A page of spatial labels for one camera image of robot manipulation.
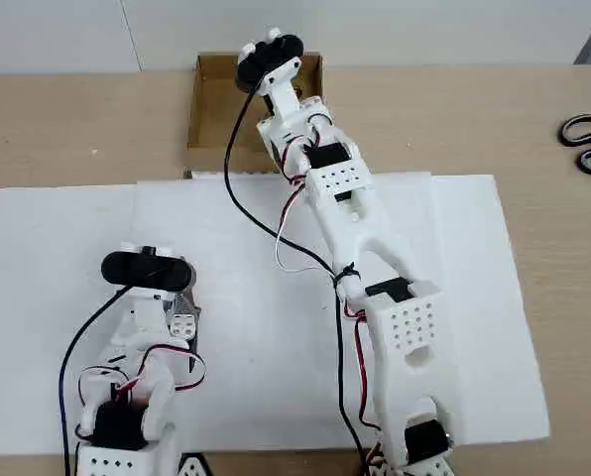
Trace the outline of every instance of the robotic arm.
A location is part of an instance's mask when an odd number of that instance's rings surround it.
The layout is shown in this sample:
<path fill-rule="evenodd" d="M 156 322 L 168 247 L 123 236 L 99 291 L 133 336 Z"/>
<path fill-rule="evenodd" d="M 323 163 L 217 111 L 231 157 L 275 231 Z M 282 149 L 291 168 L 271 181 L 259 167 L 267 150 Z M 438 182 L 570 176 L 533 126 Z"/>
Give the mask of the robotic arm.
<path fill-rule="evenodd" d="M 268 104 L 257 129 L 290 185 L 303 184 L 332 254 L 338 292 L 363 309 L 375 352 L 374 407 L 382 464 L 372 474 L 451 474 L 444 460 L 463 431 L 446 296 L 423 275 L 393 229 L 357 145 L 319 97 L 299 101 L 292 86 L 301 40 L 270 31 L 246 45 L 237 83 Z M 373 252 L 397 273 L 365 287 L 360 259 Z"/>
<path fill-rule="evenodd" d="M 180 453 L 168 407 L 176 392 L 205 376 L 196 353 L 194 268 L 172 250 L 126 244 L 104 259 L 102 275 L 132 288 L 99 364 L 78 381 L 83 409 L 75 432 L 83 443 L 76 474 L 176 475 Z M 201 472 L 188 474 L 206 474 L 194 459 L 186 464 Z"/>

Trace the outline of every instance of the cardboard box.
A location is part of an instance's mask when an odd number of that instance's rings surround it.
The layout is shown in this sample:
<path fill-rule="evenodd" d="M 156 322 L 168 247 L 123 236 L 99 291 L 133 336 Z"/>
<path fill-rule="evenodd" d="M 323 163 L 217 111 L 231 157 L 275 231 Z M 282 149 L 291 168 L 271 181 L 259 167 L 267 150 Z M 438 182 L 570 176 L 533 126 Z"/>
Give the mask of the cardboard box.
<path fill-rule="evenodd" d="M 229 136 L 246 99 L 236 87 L 236 61 L 233 54 L 201 54 L 196 60 L 196 75 L 191 101 L 187 150 L 194 171 L 221 170 Z M 294 80 L 302 98 L 322 96 L 322 57 L 306 53 Z M 256 96 L 238 132 L 231 154 L 231 170 L 272 172 L 274 162 L 256 131 L 256 124 L 268 117 L 262 97 Z"/>

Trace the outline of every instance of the white wall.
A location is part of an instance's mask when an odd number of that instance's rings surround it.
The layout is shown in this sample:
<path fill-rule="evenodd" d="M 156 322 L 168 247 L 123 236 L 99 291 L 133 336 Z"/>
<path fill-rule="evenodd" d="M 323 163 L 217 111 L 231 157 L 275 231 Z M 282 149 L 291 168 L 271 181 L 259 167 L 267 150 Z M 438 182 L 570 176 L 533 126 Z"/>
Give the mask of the white wall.
<path fill-rule="evenodd" d="M 0 0 L 0 72 L 187 68 L 270 25 L 330 64 L 570 63 L 591 0 Z"/>
<path fill-rule="evenodd" d="M 0 0 L 0 72 L 131 70 L 118 0 Z"/>

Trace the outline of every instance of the hole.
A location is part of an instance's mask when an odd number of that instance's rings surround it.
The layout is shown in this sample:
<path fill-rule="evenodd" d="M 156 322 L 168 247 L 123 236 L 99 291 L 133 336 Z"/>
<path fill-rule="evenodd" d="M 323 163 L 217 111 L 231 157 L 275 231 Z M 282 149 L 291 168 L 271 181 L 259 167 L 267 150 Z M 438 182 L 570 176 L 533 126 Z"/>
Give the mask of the hole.
<path fill-rule="evenodd" d="M 406 356 L 406 363 L 411 367 L 422 367 L 430 360 L 431 356 L 430 348 L 422 345 Z"/>

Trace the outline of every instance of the wooden table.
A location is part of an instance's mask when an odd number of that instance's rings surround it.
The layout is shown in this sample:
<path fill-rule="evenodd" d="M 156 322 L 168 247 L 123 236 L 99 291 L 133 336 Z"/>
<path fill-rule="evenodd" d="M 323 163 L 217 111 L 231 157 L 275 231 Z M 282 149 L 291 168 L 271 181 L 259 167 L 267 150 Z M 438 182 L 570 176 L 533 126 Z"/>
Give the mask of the wooden table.
<path fill-rule="evenodd" d="M 554 140 L 559 121 L 591 111 L 591 66 L 354 68 L 324 76 L 337 122 L 373 171 L 498 181 L 552 437 L 459 448 L 454 469 L 591 474 L 591 177 L 573 167 L 575 151 Z M 185 168 L 218 169 L 185 150 L 191 83 L 188 72 L 0 77 L 0 186 L 179 179 Z M 346 475 L 355 467 L 354 455 L 326 451 L 209 461 L 218 476 Z M 19 474 L 60 475 L 59 457 L 0 457 L 0 475 Z"/>

